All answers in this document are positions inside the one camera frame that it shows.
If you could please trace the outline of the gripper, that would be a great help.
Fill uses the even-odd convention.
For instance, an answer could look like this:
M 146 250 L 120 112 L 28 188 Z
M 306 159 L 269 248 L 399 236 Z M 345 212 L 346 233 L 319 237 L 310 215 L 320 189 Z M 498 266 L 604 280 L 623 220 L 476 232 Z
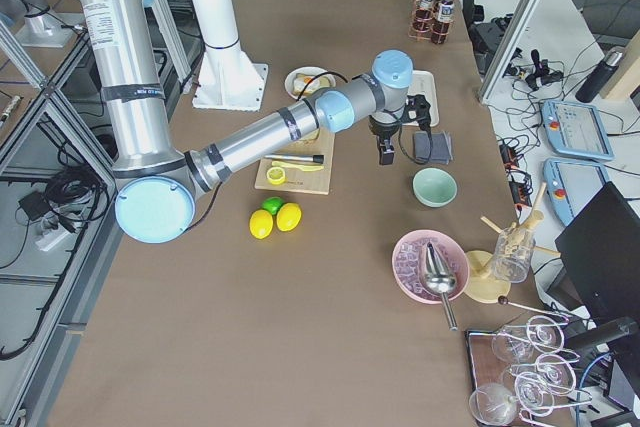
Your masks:
M 368 121 L 369 129 L 376 137 L 379 165 L 392 165 L 395 156 L 392 137 L 399 131 L 400 120 L 391 114 L 378 112 L 370 115 Z

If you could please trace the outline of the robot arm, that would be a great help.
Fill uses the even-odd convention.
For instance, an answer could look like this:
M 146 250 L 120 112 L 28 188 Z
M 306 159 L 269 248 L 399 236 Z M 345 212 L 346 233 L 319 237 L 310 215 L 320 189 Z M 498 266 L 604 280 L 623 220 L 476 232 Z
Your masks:
M 185 233 L 196 202 L 235 172 L 318 130 L 402 113 L 412 81 L 410 57 L 387 50 L 369 72 L 322 88 L 199 151 L 172 144 L 165 95 L 153 59 L 143 0 L 79 0 L 119 151 L 116 219 L 130 237 L 163 243 Z

